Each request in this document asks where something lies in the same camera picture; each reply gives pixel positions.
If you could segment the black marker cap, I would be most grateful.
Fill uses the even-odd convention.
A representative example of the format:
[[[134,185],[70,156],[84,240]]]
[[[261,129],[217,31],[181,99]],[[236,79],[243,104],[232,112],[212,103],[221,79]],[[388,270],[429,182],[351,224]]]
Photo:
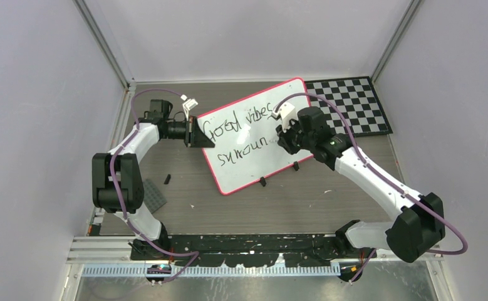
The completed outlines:
[[[167,176],[166,176],[166,178],[165,178],[165,181],[164,181],[164,184],[165,184],[165,185],[168,185],[168,184],[169,184],[169,182],[170,182],[170,180],[171,180],[171,175],[170,175],[170,174],[167,174]]]

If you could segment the pink framed whiteboard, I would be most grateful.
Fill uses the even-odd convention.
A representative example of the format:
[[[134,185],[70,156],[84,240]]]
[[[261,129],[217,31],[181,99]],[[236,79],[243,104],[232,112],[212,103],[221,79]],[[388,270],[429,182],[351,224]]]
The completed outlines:
[[[198,118],[202,131],[215,143],[203,153],[221,194],[232,194],[312,157],[307,150],[291,155],[278,144],[268,144],[278,140],[275,128],[281,125],[271,117],[274,107],[290,95],[288,103],[296,110],[309,107],[306,91],[303,79],[293,78]]]

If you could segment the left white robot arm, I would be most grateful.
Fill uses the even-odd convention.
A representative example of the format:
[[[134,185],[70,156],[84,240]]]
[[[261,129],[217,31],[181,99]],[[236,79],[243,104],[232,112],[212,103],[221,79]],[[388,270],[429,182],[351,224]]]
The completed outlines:
[[[173,105],[169,101],[151,100],[150,109],[135,119],[125,139],[91,160],[93,204],[121,218],[156,260],[174,253],[164,224],[153,217],[145,204],[140,162],[162,139],[181,140],[191,148],[213,148],[214,142],[202,131],[197,117],[190,114],[196,106],[195,99],[185,97],[185,118],[177,121],[170,116]]]

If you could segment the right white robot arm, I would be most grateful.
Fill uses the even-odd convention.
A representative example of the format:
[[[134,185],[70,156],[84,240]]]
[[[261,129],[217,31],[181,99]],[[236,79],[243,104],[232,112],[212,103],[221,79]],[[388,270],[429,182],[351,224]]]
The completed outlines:
[[[366,223],[353,220],[336,231],[336,250],[352,257],[362,248],[392,251],[399,259],[412,263],[445,237],[442,200],[409,189],[389,175],[345,134],[334,134],[318,107],[301,110],[284,103],[272,112],[278,145],[289,154],[310,151],[331,170],[362,188],[390,217],[389,222]]]

